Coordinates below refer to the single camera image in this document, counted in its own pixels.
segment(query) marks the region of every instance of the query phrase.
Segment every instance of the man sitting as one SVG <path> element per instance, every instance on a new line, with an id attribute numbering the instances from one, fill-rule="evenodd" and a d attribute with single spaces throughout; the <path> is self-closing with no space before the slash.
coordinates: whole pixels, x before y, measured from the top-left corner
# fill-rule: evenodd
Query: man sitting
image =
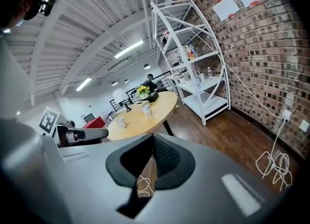
<path id="1" fill-rule="evenodd" d="M 150 93 L 156 91 L 166 91 L 165 87 L 158 86 L 152 82 L 154 79 L 153 74 L 148 74 L 146 81 L 142 84 L 146 87 L 150 87 Z"/>

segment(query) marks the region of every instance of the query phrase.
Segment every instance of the flower pot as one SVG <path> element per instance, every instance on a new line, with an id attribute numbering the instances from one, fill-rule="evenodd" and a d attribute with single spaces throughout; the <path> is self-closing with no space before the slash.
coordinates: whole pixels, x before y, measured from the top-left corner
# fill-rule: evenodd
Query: flower pot
<path id="1" fill-rule="evenodd" d="M 148 96 L 149 96 L 148 93 L 139 94 L 139 97 L 141 98 L 141 100 L 146 99 Z"/>

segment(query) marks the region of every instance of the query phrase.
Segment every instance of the headphones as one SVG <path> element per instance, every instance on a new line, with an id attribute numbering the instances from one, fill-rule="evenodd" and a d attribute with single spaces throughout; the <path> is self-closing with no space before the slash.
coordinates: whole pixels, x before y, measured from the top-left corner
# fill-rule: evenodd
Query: headphones
<path id="1" fill-rule="evenodd" d="M 34 18 L 39 12 L 44 16 L 48 16 L 55 4 L 56 0 L 34 0 L 32 7 L 26 12 L 24 20 L 30 20 Z"/>

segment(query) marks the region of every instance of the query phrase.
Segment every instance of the white metal shelf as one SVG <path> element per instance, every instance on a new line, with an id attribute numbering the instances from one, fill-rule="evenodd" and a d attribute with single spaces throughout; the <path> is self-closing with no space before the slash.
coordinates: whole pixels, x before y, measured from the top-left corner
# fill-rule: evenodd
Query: white metal shelf
<path id="1" fill-rule="evenodd" d="M 201 101 L 205 102 L 209 98 L 210 93 L 203 92 L 200 97 Z M 200 112 L 200 104 L 197 96 L 190 95 L 183 99 L 183 102 L 191 108 L 200 118 L 205 118 L 205 116 L 209 115 L 211 112 L 217 110 L 218 108 L 227 105 L 227 99 L 221 98 L 219 96 L 213 95 L 207 106 L 202 105 L 202 115 Z"/>
<path id="2" fill-rule="evenodd" d="M 188 63 L 189 63 L 189 64 L 192 64 L 192 63 L 197 62 L 197 61 L 199 61 L 199 60 L 202 60 L 202 59 L 204 59 L 204 58 L 207 58 L 207 57 L 216 55 L 216 54 L 218 54 L 218 53 L 219 53 L 218 51 L 214 51 L 214 52 L 211 52 L 211 53 L 208 53 L 208 54 L 199 56 L 199 57 L 197 57 L 197 58 L 195 58 L 195 59 L 189 60 Z M 176 70 L 176 69 L 179 69 L 179 68 L 181 68 L 181 67 L 186 67 L 186 63 L 181 63 L 181 64 L 178 65 L 178 66 L 172 67 L 171 70 Z"/>
<path id="3" fill-rule="evenodd" d="M 182 103 L 191 108 L 201 118 L 202 123 L 206 125 L 206 120 L 227 108 L 230 109 L 231 107 L 227 69 L 217 38 L 205 16 L 192 0 L 176 0 L 162 3 L 160 5 L 155 5 L 153 2 L 151 2 L 151 7 L 154 13 L 153 37 L 171 71 L 171 78 L 169 78 L 169 80 L 174 80 L 176 83 L 176 88 L 179 92 L 179 95 L 181 96 Z M 190 11 L 195 11 L 200 17 L 201 20 L 198 22 L 198 25 L 194 25 L 185 21 Z M 158 29 L 162 30 L 163 24 L 164 29 L 169 31 L 169 37 L 164 47 L 162 46 L 163 35 L 158 36 Z M 209 44 L 208 45 L 211 48 L 214 48 L 214 51 L 205 55 L 201 55 L 193 60 L 188 60 L 187 52 L 183 46 L 189 44 L 200 33 L 204 33 L 208 38 L 211 38 L 210 40 L 212 41 L 209 43 L 211 46 Z M 166 56 L 166 53 L 175 48 L 179 49 L 182 63 L 180 63 L 178 66 L 172 67 Z M 192 64 L 215 55 L 217 58 L 219 58 L 219 62 L 222 66 L 220 75 L 214 76 L 212 79 L 206 79 L 205 84 L 200 84 L 198 86 L 195 74 L 193 72 Z M 187 74 L 191 79 L 190 84 L 179 83 L 175 74 L 175 70 L 183 67 L 186 67 L 187 69 Z M 215 95 L 215 92 L 217 91 L 222 81 L 224 81 L 226 85 L 227 99 Z M 210 89 L 211 87 L 214 87 L 211 93 L 205 92 L 205 90 Z M 184 97 L 182 90 L 185 90 L 192 95 Z"/>
<path id="4" fill-rule="evenodd" d="M 218 76 L 214 76 L 212 79 L 206 79 L 205 84 L 200 84 L 200 86 L 198 87 L 199 93 L 203 93 L 205 90 L 215 86 L 218 83 L 218 81 L 219 81 Z M 176 86 L 185 91 L 190 92 L 191 94 L 196 93 L 194 86 L 190 86 L 188 83 L 185 83 L 185 84 L 179 83 L 179 84 L 176 84 Z"/>

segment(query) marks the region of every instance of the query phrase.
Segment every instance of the black stand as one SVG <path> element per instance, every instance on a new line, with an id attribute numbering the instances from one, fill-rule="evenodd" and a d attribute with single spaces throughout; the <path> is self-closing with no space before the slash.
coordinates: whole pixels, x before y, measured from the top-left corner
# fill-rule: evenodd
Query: black stand
<path id="1" fill-rule="evenodd" d="M 170 126 L 169 126 L 169 124 L 168 124 L 168 122 L 167 122 L 167 120 L 164 120 L 163 125 L 165 126 L 165 129 L 167 130 L 168 135 L 174 136 L 174 135 L 173 135 L 173 132 L 172 132 L 172 130 L 171 130 L 171 128 L 170 128 Z"/>
<path id="2" fill-rule="evenodd" d="M 124 101 L 124 105 L 126 107 L 127 112 L 131 111 L 131 108 L 128 107 L 128 105 L 125 103 L 125 101 Z"/>

